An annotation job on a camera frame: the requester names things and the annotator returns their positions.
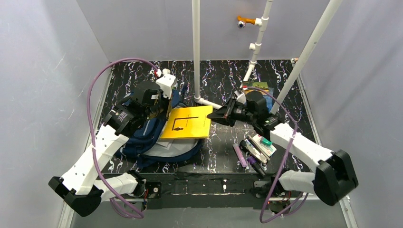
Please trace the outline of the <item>grey white photography portfolio book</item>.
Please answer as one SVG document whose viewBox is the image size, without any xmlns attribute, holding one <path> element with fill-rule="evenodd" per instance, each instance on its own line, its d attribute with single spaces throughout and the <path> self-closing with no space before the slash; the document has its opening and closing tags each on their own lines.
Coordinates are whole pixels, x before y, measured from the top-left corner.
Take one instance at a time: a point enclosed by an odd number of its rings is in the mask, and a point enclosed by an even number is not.
<svg viewBox="0 0 403 228">
<path fill-rule="evenodd" d="M 168 150 L 168 149 L 170 149 L 172 143 L 173 143 L 173 140 L 158 140 L 156 142 L 156 146 L 160 150 Z"/>
</svg>

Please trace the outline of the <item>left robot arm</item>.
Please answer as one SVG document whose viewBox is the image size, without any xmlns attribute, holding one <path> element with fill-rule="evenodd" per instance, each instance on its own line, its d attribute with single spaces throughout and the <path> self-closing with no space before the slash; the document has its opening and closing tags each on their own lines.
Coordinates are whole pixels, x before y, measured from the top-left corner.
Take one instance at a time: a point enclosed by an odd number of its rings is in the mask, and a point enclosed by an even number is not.
<svg viewBox="0 0 403 228">
<path fill-rule="evenodd" d="M 147 120 L 166 117 L 174 86 L 175 82 L 160 80 L 140 82 L 110 110 L 97 133 L 90 131 L 92 143 L 77 162 L 62 176 L 50 179 L 50 188 L 78 215 L 86 217 L 115 197 L 125 201 L 122 195 L 134 193 L 143 183 L 134 171 L 106 179 L 102 169 Z"/>
</svg>

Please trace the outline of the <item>navy blue student backpack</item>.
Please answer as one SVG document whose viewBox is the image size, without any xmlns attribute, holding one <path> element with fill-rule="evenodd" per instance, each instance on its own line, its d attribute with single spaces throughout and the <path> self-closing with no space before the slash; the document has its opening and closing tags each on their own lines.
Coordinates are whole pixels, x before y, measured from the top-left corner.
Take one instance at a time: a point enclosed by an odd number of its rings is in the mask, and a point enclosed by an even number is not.
<svg viewBox="0 0 403 228">
<path fill-rule="evenodd" d="M 144 126 L 118 149 L 115 156 L 135 160 L 137 167 L 142 169 L 157 162 L 187 161 L 202 148 L 203 139 L 160 139 L 166 125 L 166 120 L 158 118 L 146 121 Z"/>
</svg>

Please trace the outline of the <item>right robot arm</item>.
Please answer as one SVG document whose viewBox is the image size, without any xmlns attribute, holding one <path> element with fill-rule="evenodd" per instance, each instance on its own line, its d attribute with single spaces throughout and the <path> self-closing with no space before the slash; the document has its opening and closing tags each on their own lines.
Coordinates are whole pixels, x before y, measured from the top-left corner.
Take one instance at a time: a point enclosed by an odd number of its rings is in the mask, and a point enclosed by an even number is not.
<svg viewBox="0 0 403 228">
<path fill-rule="evenodd" d="M 261 92 L 247 93 L 245 103 L 231 98 L 207 117 L 231 127 L 236 121 L 250 124 L 258 135 L 297 156 L 310 169 L 310 172 L 278 171 L 272 178 L 274 190 L 315 194 L 322 202 L 333 206 L 359 185 L 347 152 L 334 152 L 296 132 L 282 118 L 269 112 Z"/>
</svg>

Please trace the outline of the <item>Animal Farm paperback book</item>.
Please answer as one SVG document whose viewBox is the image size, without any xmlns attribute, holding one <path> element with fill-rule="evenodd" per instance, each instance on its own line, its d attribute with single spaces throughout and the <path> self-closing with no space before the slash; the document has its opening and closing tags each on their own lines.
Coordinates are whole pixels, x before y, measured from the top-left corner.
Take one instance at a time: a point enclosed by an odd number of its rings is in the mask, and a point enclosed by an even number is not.
<svg viewBox="0 0 403 228">
<path fill-rule="evenodd" d="M 242 89 L 243 89 L 244 94 L 252 92 L 252 90 L 248 89 L 248 87 L 259 88 L 261 90 L 264 90 L 266 93 L 269 93 L 270 95 L 273 95 L 273 93 L 274 93 L 274 89 L 269 87 L 267 82 L 246 82 L 246 81 L 243 81 Z M 268 109 L 268 111 L 270 111 L 272 109 L 272 105 L 273 105 L 272 97 L 268 96 L 266 93 L 263 93 L 263 92 L 261 92 L 261 93 L 262 93 L 262 96 L 266 100 L 267 109 Z"/>
</svg>

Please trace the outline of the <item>yellow book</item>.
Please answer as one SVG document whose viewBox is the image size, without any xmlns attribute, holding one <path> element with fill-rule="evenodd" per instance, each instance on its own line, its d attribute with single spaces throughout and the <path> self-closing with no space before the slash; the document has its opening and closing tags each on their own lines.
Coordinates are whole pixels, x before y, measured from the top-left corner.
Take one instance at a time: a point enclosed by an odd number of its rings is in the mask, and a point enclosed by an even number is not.
<svg viewBox="0 0 403 228">
<path fill-rule="evenodd" d="M 207 115 L 213 106 L 175 108 L 171 111 L 161 139 L 207 139 L 210 136 L 211 119 Z"/>
</svg>

